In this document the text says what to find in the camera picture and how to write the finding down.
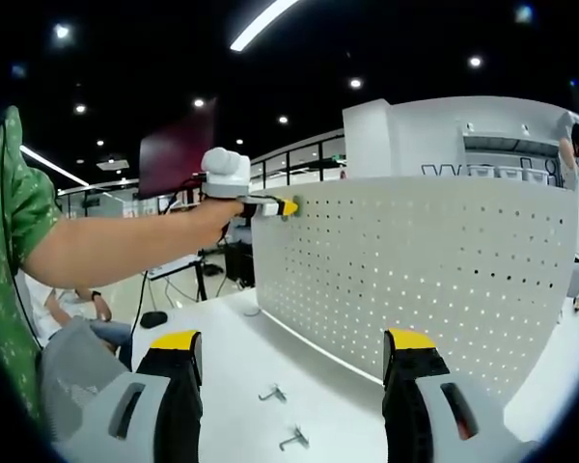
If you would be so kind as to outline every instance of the floor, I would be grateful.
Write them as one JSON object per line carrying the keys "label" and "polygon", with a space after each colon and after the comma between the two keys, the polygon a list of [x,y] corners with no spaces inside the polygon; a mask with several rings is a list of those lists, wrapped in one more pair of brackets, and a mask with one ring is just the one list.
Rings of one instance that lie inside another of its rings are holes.
{"label": "floor", "polygon": [[[208,256],[206,262],[214,263],[223,268],[223,273],[219,275],[214,277],[204,277],[208,299],[216,297],[217,292],[219,293],[219,296],[226,296],[239,291],[236,284],[231,280],[226,280],[225,283],[223,283],[225,278],[225,261],[222,255]],[[189,268],[183,270],[169,278],[172,285],[176,286],[184,293],[184,295],[189,296],[184,297],[178,291],[169,286],[167,294],[171,299],[171,304],[178,308],[195,304],[195,297],[197,295],[195,269]],[[97,289],[103,294],[103,298],[107,301],[114,320],[125,323],[132,322],[133,317],[137,314],[137,305],[139,303],[142,288],[142,279],[142,275],[136,275],[113,285]],[[156,305],[156,308],[160,311],[167,311],[172,308],[168,297],[165,295],[166,286],[167,282],[165,279],[151,282],[150,287],[146,284],[142,303],[142,313],[153,311],[154,305]]]}

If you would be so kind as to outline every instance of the ceiling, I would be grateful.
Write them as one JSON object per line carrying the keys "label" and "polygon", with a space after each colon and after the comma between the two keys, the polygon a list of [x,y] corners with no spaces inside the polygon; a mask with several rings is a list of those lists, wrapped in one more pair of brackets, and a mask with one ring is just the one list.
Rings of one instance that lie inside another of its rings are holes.
{"label": "ceiling", "polygon": [[[502,0],[302,0],[242,53],[230,44],[271,0],[65,3],[0,7],[10,8],[0,59],[25,73],[14,93],[24,143],[90,183],[119,179],[96,166],[112,154],[130,164],[120,177],[137,177],[141,139],[198,97],[218,98],[217,144],[251,157],[341,128],[344,108],[380,97],[510,95],[579,110],[570,2],[534,2],[533,21],[520,24],[518,4]],[[55,43],[58,23],[70,26],[67,45]],[[468,67],[473,55],[481,68]],[[364,87],[352,90],[352,77]]]}

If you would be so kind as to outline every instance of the pegboard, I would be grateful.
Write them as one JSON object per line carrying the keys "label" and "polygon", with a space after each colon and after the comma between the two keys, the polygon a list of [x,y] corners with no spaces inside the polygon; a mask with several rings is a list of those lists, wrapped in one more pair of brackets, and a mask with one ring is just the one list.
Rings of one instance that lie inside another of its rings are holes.
{"label": "pegboard", "polygon": [[339,359],[382,377],[382,331],[429,335],[451,371],[508,400],[570,281],[574,196],[490,178],[289,186],[300,217],[254,220],[258,302]]}

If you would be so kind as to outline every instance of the computer screen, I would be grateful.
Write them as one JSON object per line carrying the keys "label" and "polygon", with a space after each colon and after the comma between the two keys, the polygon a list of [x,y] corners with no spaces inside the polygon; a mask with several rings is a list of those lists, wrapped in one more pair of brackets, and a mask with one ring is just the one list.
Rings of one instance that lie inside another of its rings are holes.
{"label": "computer screen", "polygon": [[215,101],[142,140],[139,152],[140,200],[195,186],[202,158],[214,143]]}

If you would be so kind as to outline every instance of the patterned shirt sleeve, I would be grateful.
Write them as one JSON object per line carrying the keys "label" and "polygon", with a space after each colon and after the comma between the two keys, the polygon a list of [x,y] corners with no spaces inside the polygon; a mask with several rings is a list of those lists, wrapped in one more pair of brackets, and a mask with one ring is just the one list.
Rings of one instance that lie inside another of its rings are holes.
{"label": "patterned shirt sleeve", "polygon": [[11,220],[13,258],[20,267],[60,218],[54,203],[54,186],[49,177],[28,167],[21,155],[21,124],[15,108],[6,119],[7,152],[5,170],[11,179],[9,203],[5,204]]}

